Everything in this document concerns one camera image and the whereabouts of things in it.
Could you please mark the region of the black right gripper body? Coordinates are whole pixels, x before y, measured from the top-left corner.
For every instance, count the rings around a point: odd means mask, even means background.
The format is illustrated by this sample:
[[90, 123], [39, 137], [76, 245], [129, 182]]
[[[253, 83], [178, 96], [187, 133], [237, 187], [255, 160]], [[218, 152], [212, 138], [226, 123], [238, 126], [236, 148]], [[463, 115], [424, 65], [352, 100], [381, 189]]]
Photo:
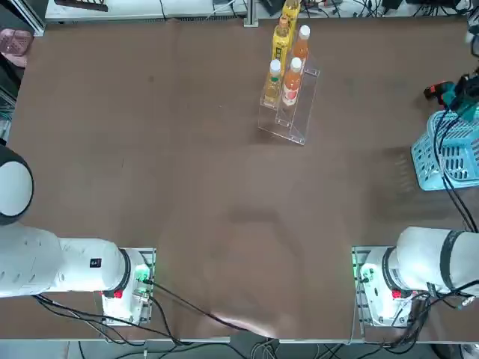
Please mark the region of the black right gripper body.
[[454, 88], [454, 110], [475, 111], [478, 107], [478, 74], [464, 74]]

